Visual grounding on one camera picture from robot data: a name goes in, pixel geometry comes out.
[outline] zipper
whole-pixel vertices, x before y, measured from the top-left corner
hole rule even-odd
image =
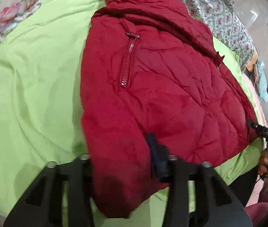
[[[129,82],[129,76],[130,76],[130,66],[132,61],[132,54],[135,48],[135,45],[137,43],[137,39],[140,38],[139,35],[134,35],[130,32],[127,32],[128,37],[130,38],[129,47],[127,50],[127,55],[124,59],[124,69],[121,76],[121,87],[126,88]]]

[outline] zipper pull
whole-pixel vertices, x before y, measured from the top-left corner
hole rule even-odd
[[[131,32],[127,32],[127,35],[128,35],[130,38],[133,38],[133,39],[138,39],[138,38],[140,38],[139,35],[134,35],[134,34],[132,34]]]

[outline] zippered pocket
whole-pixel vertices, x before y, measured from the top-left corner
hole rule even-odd
[[[129,36],[130,41],[128,43],[126,56],[122,62],[121,80],[120,80],[120,85],[123,88],[127,88],[127,86],[129,85],[132,55],[133,55],[133,51],[135,49],[135,46],[137,44],[137,39],[140,37],[139,35],[133,35],[130,32],[127,32],[127,35]]]

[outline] bed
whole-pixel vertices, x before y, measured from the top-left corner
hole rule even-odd
[[[103,0],[41,0],[40,3],[41,7],[21,23],[18,21],[10,34],[4,33],[6,38],[0,43],[2,216],[7,216],[48,161],[66,163],[87,152],[80,127],[83,110],[79,99],[79,69],[89,20],[105,4]],[[240,57],[221,41],[214,39],[215,48],[226,56],[225,64],[253,104],[261,123],[253,96],[242,77]],[[216,170],[231,184],[257,165],[261,148],[262,141],[256,140]],[[164,211],[167,192],[153,195],[128,222],[112,223],[103,219],[101,226],[123,225],[124,221],[134,225],[139,212],[153,216],[153,223],[162,221],[163,214],[159,213]]]

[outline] lime green cloth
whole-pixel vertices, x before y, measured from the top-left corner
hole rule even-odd
[[[48,161],[86,152],[80,120],[82,49],[104,0],[43,0],[0,44],[0,214]]]

